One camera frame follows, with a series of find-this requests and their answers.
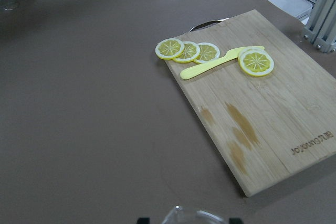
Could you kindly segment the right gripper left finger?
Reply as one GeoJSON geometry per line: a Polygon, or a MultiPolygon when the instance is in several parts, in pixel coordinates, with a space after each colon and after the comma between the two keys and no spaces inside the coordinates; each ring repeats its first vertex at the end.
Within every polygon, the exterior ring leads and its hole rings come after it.
{"type": "Polygon", "coordinates": [[[150,224],[149,217],[141,217],[137,220],[137,224],[150,224]]]}

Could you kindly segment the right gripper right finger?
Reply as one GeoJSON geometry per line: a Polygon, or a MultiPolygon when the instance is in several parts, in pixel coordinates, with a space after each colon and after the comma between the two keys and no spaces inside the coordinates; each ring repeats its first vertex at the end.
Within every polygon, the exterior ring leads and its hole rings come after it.
{"type": "Polygon", "coordinates": [[[242,224],[242,220],[240,218],[229,218],[229,224],[242,224]]]}

